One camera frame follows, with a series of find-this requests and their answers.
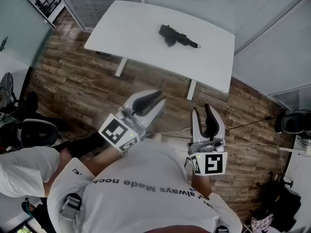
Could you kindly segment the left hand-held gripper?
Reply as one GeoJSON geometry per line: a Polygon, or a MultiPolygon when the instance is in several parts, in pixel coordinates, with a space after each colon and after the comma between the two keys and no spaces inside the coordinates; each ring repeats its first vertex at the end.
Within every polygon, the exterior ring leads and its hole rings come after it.
{"type": "Polygon", "coordinates": [[[166,99],[156,99],[160,90],[145,90],[132,94],[116,114],[109,114],[98,133],[119,153],[125,154],[139,143],[146,128],[163,109],[166,99]],[[140,122],[134,116],[143,116],[140,122]]]}

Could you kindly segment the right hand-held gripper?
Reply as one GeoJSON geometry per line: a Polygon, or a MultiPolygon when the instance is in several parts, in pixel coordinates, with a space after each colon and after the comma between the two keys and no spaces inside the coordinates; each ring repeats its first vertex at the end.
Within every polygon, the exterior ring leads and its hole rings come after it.
{"type": "Polygon", "coordinates": [[[188,144],[188,155],[195,175],[222,175],[225,174],[227,163],[227,152],[224,150],[225,141],[223,140],[225,124],[218,112],[209,104],[205,104],[205,112],[207,115],[206,130],[203,133],[196,107],[193,107],[191,111],[192,143],[188,144]]]}

